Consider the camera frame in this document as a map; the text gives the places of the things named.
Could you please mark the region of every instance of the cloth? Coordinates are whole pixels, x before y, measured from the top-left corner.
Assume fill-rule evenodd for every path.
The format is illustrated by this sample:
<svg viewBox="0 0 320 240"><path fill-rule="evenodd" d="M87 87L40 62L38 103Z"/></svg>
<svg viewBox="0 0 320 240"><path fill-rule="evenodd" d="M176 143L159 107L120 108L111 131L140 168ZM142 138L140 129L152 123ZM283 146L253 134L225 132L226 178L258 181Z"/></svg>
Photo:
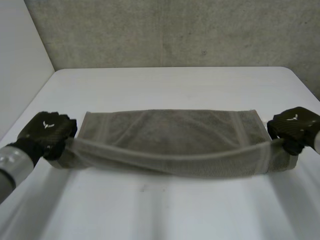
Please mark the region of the cloth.
<svg viewBox="0 0 320 240"><path fill-rule="evenodd" d="M187 177L245 177L296 166L271 141L255 110L142 110L85 115L60 168L156 171Z"/></svg>

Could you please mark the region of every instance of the concrete wall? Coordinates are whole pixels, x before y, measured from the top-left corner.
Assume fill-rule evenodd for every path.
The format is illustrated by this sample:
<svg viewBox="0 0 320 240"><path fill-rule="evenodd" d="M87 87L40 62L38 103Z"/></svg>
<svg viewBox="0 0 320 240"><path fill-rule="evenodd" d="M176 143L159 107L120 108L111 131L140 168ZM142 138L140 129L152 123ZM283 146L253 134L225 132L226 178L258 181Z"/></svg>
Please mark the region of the concrete wall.
<svg viewBox="0 0 320 240"><path fill-rule="evenodd" d="M54 73L23 0L0 1L0 139Z"/></svg>
<svg viewBox="0 0 320 240"><path fill-rule="evenodd" d="M56 70L283 66L320 98L320 0L25 2Z"/></svg>

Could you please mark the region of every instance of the gray wall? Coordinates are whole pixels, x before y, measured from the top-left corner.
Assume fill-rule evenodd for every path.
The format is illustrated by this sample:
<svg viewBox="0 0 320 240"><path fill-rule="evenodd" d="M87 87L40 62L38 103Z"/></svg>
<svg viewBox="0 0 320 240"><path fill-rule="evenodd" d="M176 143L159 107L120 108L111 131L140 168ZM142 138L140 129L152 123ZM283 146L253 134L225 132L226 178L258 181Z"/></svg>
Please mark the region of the gray wall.
<svg viewBox="0 0 320 240"><path fill-rule="evenodd" d="M320 98L320 0L25 0L56 70L284 66Z"/></svg>

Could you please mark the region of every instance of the gray robot arm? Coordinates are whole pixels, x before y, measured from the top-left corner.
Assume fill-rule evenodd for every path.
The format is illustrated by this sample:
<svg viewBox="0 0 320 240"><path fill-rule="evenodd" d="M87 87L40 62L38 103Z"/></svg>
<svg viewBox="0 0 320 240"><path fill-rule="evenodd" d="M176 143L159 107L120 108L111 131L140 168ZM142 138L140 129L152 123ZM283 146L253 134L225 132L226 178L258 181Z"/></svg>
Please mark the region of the gray robot arm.
<svg viewBox="0 0 320 240"><path fill-rule="evenodd" d="M33 161L21 149L14 146L5 146L0 149L0 204L33 169Z"/></svg>

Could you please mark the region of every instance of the gray towel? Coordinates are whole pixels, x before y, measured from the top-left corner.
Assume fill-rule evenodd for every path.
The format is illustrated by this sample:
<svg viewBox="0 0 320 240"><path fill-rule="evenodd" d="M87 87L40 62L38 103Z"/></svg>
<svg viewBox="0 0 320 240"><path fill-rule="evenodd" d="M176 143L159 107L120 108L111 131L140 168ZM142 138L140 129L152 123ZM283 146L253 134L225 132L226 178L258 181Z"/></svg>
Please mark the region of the gray towel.
<svg viewBox="0 0 320 240"><path fill-rule="evenodd" d="M142 110L85 115L60 168L156 171L187 177L244 177L296 166L257 112Z"/></svg>

